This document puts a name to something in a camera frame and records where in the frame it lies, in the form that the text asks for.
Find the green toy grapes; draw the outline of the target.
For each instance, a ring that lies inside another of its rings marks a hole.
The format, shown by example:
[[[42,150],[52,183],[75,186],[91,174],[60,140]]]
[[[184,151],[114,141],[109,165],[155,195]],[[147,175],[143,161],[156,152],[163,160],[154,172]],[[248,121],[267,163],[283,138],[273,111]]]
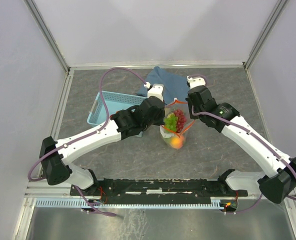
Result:
[[[164,119],[164,127],[172,132],[177,131],[177,120],[178,117],[174,113],[170,113]]]

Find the clear zip bag orange zipper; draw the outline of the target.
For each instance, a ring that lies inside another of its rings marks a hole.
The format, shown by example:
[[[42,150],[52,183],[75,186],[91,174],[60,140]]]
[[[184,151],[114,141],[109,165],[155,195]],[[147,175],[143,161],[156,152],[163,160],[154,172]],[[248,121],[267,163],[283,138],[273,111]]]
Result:
[[[174,98],[174,100],[170,104],[167,104],[165,106],[165,108],[164,108],[164,110],[165,110],[165,117],[164,117],[164,119],[168,116],[168,114],[174,113],[174,111],[176,109],[183,110],[184,115],[185,115],[187,121],[186,121],[186,123],[185,123],[185,125],[183,127],[183,130],[180,133],[177,133],[177,132],[173,132],[173,131],[168,130],[167,128],[164,127],[164,124],[165,123],[163,123],[163,125],[161,125],[159,127],[161,137],[162,137],[162,139],[168,145],[170,143],[170,138],[171,137],[175,137],[175,136],[184,138],[184,143],[185,143],[185,141],[186,141],[186,135],[188,134],[189,129],[195,123],[195,120],[190,118],[188,103],[185,102],[185,101],[179,101],[177,98]]]

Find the light blue plastic basket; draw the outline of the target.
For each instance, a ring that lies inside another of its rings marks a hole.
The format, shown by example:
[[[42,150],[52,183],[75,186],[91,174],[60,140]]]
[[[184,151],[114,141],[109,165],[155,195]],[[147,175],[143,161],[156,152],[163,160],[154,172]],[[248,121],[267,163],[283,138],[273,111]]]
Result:
[[[127,110],[132,106],[140,105],[146,99],[142,96],[110,91],[102,91],[102,96],[103,98],[101,98],[100,93],[97,94],[88,114],[87,123],[93,128],[92,132],[95,130],[105,131],[103,125],[108,116],[106,111],[111,116],[120,110]]]

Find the orange-red toy peach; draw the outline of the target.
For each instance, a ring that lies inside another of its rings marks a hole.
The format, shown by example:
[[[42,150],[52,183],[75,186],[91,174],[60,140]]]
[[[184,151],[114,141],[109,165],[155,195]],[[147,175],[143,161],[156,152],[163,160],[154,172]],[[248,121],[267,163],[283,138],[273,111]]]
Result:
[[[181,149],[184,144],[184,138],[180,136],[173,136],[169,140],[169,145],[174,149]]]

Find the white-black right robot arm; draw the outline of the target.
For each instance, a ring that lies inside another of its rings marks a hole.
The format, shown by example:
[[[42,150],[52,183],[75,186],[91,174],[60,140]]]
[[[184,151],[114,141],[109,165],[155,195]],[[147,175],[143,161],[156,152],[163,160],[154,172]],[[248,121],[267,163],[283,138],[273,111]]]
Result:
[[[269,143],[231,104],[218,104],[205,85],[191,85],[186,100],[191,119],[199,119],[235,142],[261,168],[260,172],[230,173],[217,183],[219,193],[228,196],[245,184],[275,204],[295,199],[290,194],[296,188],[296,157]]]

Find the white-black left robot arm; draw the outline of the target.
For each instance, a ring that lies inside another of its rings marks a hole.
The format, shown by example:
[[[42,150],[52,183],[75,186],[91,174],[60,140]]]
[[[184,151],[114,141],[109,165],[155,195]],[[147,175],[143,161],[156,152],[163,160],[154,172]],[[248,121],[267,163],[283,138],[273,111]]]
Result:
[[[164,102],[150,96],[139,105],[110,115],[107,122],[97,127],[64,139],[54,140],[51,136],[45,138],[39,157],[48,185],[69,183],[87,195],[94,195],[99,189],[94,172],[73,162],[97,148],[137,136],[152,125],[160,126],[164,117]]]

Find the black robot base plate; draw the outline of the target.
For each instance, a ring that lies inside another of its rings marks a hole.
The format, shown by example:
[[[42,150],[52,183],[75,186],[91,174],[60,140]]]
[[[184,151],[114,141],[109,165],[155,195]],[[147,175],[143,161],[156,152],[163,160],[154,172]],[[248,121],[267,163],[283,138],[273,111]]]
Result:
[[[222,179],[111,179],[105,178],[81,191],[104,204],[175,205],[209,204],[211,198],[247,197],[245,189],[233,190]]]

